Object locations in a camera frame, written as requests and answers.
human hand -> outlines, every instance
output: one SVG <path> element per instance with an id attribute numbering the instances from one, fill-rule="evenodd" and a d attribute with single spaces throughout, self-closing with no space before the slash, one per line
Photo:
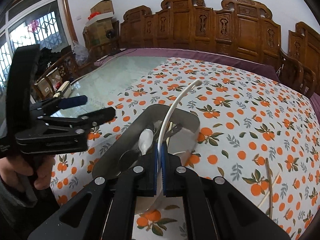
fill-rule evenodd
<path id="1" fill-rule="evenodd" d="M 38 175 L 38 178 L 34 182 L 36 189 L 41 190 L 49 187 L 53 163 L 54 155 L 44 157 L 43 163 L 36 171 Z M 31 176 L 33 175 L 33 169 L 21 155 L 0 159 L 0 176 L 2 180 L 8 186 L 15 188 L 19 192 L 24 192 L 25 188 L 19 181 L 17 173 Z"/>

orange fruit pattern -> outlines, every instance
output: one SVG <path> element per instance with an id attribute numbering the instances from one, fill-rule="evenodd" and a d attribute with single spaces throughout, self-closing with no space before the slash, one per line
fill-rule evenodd
<path id="1" fill-rule="evenodd" d="M 169 106 L 197 78 L 203 84 L 190 91 L 178 105 L 200 120 L 195 152 L 185 166 L 202 177 L 225 177 L 255 205 L 280 173 L 273 187 L 273 219 L 296 239 L 320 205 L 320 127 L 309 100 L 254 73 L 200 60 L 169 58 L 103 102 L 106 107 L 116 109 L 116 118 L 90 131 L 87 151 L 55 157 L 50 186 L 58 203 L 64 204 L 92 180 L 92 170 L 99 158 L 144 109 L 157 103 Z M 266 158 L 272 171 L 271 182 Z M 137 230 L 142 232 L 138 226 L 144 228 L 145 234 L 154 234 L 153 224 L 158 226 L 159 220 L 176 218 L 170 214 L 183 211 L 164 207 L 151 214 L 137 215 L 133 238 L 151 238 L 134 237 Z M 266 201 L 261 210 L 266 212 L 268 208 Z M 183 212 L 176 224 L 182 226 Z M 158 227 L 163 234 L 169 234 L 169 227 L 167 230 Z"/>

carved wooden panel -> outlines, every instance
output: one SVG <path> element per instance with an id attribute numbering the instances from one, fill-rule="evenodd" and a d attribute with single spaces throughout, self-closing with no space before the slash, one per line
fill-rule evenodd
<path id="1" fill-rule="evenodd" d="M 298 22 L 296 32 L 289 31 L 289 54 L 316 74 L 316 93 L 320 94 L 320 34 Z"/>
<path id="2" fill-rule="evenodd" d="M 252 0 L 223 0 L 221 5 L 216 11 L 204 0 L 163 0 L 155 14 L 146 6 L 131 9 L 121 24 L 121 46 L 209 51 L 278 69 L 281 31 L 271 11 Z"/>
<path id="3" fill-rule="evenodd" d="M 126 44 L 128 48 L 144 47 L 144 16 L 151 14 L 151 9 L 144 5 L 133 8 L 124 14 L 124 22 L 121 23 L 120 32 L 120 43 L 122 46 Z"/>
<path id="4" fill-rule="evenodd" d="M 280 25 L 272 21 L 272 12 L 253 0 L 223 0 L 223 9 L 234 8 L 234 46 L 232 56 L 279 67 Z"/>

glass table top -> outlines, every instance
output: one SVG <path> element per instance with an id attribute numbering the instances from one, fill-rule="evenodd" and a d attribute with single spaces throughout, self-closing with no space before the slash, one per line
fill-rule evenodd
<path id="1" fill-rule="evenodd" d="M 107 105 L 112 95 L 124 91 L 166 60 L 166 57 L 113 58 L 71 86 L 72 92 L 69 98 L 86 95 L 88 97 L 86 105 L 60 110 L 52 116 L 77 117 L 99 110 Z"/>

sleeve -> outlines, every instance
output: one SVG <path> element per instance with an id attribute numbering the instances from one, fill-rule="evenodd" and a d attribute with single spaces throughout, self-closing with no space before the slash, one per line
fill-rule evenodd
<path id="1" fill-rule="evenodd" d="M 0 177 L 0 212 L 21 239 L 27 239 L 34 229 L 28 221 L 28 209 L 35 204 L 26 194 L 7 186 Z"/>

